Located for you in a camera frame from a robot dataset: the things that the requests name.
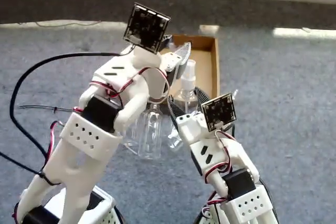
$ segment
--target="white bracket with holes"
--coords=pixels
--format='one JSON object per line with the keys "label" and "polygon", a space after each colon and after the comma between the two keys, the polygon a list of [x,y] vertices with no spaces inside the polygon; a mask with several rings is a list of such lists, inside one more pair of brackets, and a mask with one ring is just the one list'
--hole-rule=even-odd
{"label": "white bracket with holes", "polygon": [[231,224],[241,224],[253,220],[273,209],[263,185],[224,204],[224,210]]}
{"label": "white bracket with holes", "polygon": [[99,161],[105,160],[106,157],[109,158],[119,145],[115,136],[75,112],[71,114],[60,137]]}

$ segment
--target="black cable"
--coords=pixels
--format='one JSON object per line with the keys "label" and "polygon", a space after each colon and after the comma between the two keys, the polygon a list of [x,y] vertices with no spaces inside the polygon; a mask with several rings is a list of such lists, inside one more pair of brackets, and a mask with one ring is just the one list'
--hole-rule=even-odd
{"label": "black cable", "polygon": [[280,223],[280,222],[279,222],[279,219],[278,219],[278,214],[277,214],[277,211],[276,211],[276,209],[275,209],[274,201],[273,201],[273,199],[272,199],[272,195],[271,195],[270,190],[268,189],[267,185],[265,184],[265,182],[262,180],[261,177],[259,177],[259,182],[264,186],[264,188],[265,188],[265,190],[266,190],[266,192],[267,192],[267,195],[268,195],[268,197],[269,197],[269,199],[270,199],[270,201],[271,201],[271,203],[272,203],[272,205],[273,205],[273,213],[274,213],[274,216],[275,216],[275,218],[277,219],[277,222]]}
{"label": "black cable", "polygon": [[15,126],[27,137],[29,140],[41,151],[41,153],[44,155],[45,158],[47,158],[47,152],[44,150],[44,148],[36,141],[36,139],[29,134],[26,129],[22,127],[22,125],[16,120],[14,116],[14,105],[15,105],[15,100],[19,91],[19,88],[21,87],[21,84],[23,81],[30,75],[34,70],[37,68],[55,61],[55,60],[60,60],[60,59],[66,59],[66,58],[72,58],[72,57],[82,57],[82,56],[120,56],[120,54],[115,54],[115,53],[110,53],[110,52],[76,52],[72,54],[64,54],[64,55],[57,55],[48,59],[45,59],[43,61],[40,61],[39,63],[33,65],[31,68],[29,68],[17,81],[12,98],[10,100],[10,105],[9,105],[9,115],[10,119],[12,119],[13,123]]}
{"label": "black cable", "polygon": [[57,107],[57,106],[48,106],[48,105],[21,105],[19,106],[19,109],[49,109],[53,110],[54,114],[57,111],[65,111],[65,112],[72,112],[73,109],[66,109],[62,107]]}
{"label": "black cable", "polygon": [[25,170],[31,172],[31,173],[38,174],[37,171],[35,171],[35,170],[29,168],[28,166],[25,166],[25,165],[23,165],[22,163],[20,163],[20,162],[14,160],[14,159],[8,157],[6,154],[4,154],[4,153],[2,153],[2,152],[0,152],[0,156],[3,157],[3,158],[5,158],[5,159],[7,159],[8,161],[10,161],[10,162],[16,164],[17,166],[19,166],[19,167],[21,167],[21,168],[23,168],[23,169],[25,169]]}
{"label": "black cable", "polygon": [[[44,150],[44,148],[41,146],[41,144],[39,144],[36,139],[29,134],[29,132],[23,128],[23,126],[16,120],[15,115],[14,115],[14,105],[15,105],[15,100],[19,91],[19,88],[21,87],[23,81],[37,68],[55,61],[55,60],[60,60],[60,59],[66,59],[66,58],[72,58],[72,57],[82,57],[82,56],[124,56],[127,55],[129,53],[131,53],[134,50],[135,46],[132,45],[131,49],[129,52],[127,52],[126,54],[117,54],[117,53],[113,53],[113,52],[75,52],[75,53],[70,53],[70,54],[63,54],[63,55],[57,55],[48,59],[45,59],[43,61],[40,61],[38,63],[36,63],[35,65],[33,65],[31,68],[29,68],[17,81],[14,90],[13,90],[13,94],[12,97],[10,99],[10,105],[9,105],[9,116],[10,119],[13,121],[13,123],[15,124],[15,126],[27,137],[29,138],[29,140],[36,146],[38,147],[38,149],[41,151],[41,153],[43,154],[43,156],[45,158],[47,158],[47,152]],[[7,156],[6,154],[0,152],[0,156],[5,158],[6,160],[14,163],[15,165],[31,172],[37,175],[41,175],[40,172],[37,172],[31,168],[29,168],[28,166],[23,165],[22,163],[10,158],[9,156]]]}

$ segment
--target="cardboard box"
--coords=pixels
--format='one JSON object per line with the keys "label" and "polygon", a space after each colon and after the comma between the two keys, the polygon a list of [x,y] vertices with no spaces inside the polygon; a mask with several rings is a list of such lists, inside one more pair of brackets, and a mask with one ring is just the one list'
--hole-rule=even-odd
{"label": "cardboard box", "polygon": [[[173,35],[173,41],[177,46],[185,42],[192,42],[190,59],[196,61],[196,86],[205,91],[211,98],[220,95],[219,85],[219,55],[216,38],[205,36]],[[171,94],[174,95],[181,88],[180,80],[171,86]]]}

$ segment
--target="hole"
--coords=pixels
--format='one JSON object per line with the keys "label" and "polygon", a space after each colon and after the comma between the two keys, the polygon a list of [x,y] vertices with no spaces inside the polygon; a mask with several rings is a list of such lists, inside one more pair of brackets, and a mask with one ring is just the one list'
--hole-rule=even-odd
{"label": "hole", "polygon": [[208,149],[208,146],[203,146],[202,150],[201,150],[201,155],[204,155],[206,153],[206,150]]}
{"label": "hole", "polygon": [[213,157],[213,155],[209,154],[208,157],[206,158],[205,163],[209,164],[211,162],[211,160],[212,160],[212,157]]}

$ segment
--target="gripper jaw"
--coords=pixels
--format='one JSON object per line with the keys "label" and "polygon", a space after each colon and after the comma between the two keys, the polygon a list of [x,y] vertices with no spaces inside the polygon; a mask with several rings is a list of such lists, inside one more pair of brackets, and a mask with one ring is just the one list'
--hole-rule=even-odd
{"label": "gripper jaw", "polygon": [[179,128],[177,127],[176,119],[179,116],[185,115],[185,112],[179,106],[177,106],[174,103],[173,97],[171,95],[168,97],[168,103],[167,104],[168,104],[168,109],[169,109],[169,112],[170,112],[170,117],[173,121],[173,124],[174,124],[176,130],[178,131]]}

